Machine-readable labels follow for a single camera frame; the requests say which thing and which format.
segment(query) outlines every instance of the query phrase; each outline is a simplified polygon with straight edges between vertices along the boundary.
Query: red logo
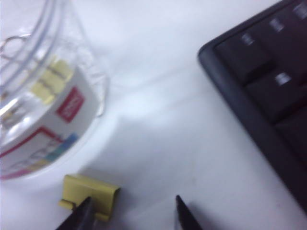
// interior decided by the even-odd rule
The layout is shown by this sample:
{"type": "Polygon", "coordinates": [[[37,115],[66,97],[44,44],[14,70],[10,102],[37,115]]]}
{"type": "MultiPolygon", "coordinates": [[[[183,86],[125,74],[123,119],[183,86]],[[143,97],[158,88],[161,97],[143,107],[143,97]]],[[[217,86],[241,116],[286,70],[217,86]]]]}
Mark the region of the red logo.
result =
{"type": "Polygon", "coordinates": [[[63,104],[58,108],[57,114],[69,123],[77,115],[83,102],[83,95],[76,87],[73,87],[63,104]]]}

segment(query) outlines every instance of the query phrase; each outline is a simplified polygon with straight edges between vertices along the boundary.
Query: white surface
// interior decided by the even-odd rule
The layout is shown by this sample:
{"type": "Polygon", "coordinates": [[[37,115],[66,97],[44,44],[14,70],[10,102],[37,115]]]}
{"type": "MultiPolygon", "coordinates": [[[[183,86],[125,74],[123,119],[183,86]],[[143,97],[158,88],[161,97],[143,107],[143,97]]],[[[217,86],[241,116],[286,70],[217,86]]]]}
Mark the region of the white surface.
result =
{"type": "Polygon", "coordinates": [[[174,229],[176,194],[204,229],[307,229],[196,59],[204,43],[275,2],[74,1],[111,67],[106,113],[64,163],[1,184],[1,229],[55,229],[70,213],[57,206],[62,178],[77,172],[122,187],[113,219],[97,229],[174,229]]]}

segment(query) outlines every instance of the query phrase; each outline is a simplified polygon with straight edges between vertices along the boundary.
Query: label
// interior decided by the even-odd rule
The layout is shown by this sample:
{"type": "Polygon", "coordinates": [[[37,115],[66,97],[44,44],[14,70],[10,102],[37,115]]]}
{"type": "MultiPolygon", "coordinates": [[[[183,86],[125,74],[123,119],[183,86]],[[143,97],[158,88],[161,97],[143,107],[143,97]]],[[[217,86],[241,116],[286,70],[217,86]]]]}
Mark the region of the label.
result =
{"type": "Polygon", "coordinates": [[[275,80],[279,86],[282,86],[291,81],[291,77],[286,73],[280,73],[275,77],[275,80]]]}
{"type": "Polygon", "coordinates": [[[57,110],[57,114],[69,123],[76,116],[83,102],[83,95],[76,87],[73,87],[63,104],[57,110]]]}
{"type": "Polygon", "coordinates": [[[95,118],[99,101],[76,68],[49,110],[18,138],[1,147],[1,179],[39,170],[67,152],[95,118]]]}

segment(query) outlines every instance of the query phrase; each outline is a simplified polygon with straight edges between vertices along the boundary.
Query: clear plastic container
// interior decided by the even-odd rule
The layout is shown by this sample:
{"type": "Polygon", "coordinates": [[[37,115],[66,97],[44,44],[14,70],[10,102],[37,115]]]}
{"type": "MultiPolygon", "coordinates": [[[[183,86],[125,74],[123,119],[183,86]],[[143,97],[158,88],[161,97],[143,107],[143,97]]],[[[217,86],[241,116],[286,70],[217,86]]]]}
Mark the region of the clear plastic container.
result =
{"type": "Polygon", "coordinates": [[[1,179],[67,152],[104,108],[107,77],[68,0],[1,1],[1,179]]]}

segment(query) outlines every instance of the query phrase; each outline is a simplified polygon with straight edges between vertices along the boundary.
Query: keyboard key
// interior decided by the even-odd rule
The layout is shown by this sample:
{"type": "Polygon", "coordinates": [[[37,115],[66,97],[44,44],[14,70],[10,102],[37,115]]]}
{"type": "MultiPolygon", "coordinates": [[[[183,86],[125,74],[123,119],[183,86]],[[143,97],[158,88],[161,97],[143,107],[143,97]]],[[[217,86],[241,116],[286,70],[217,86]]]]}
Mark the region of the keyboard key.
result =
{"type": "Polygon", "coordinates": [[[272,122],[307,104],[307,88],[299,86],[284,71],[266,74],[246,89],[272,122]]]}
{"type": "Polygon", "coordinates": [[[307,0],[296,1],[290,8],[295,17],[307,26],[307,0]]]}
{"type": "Polygon", "coordinates": [[[278,123],[276,127],[307,164],[307,107],[278,123]]]}
{"type": "Polygon", "coordinates": [[[248,33],[229,38],[216,49],[243,84],[273,68],[272,57],[248,33]]]}
{"type": "Polygon", "coordinates": [[[248,31],[271,53],[279,66],[304,84],[307,82],[307,27],[294,23],[296,16],[289,9],[248,31]]]}

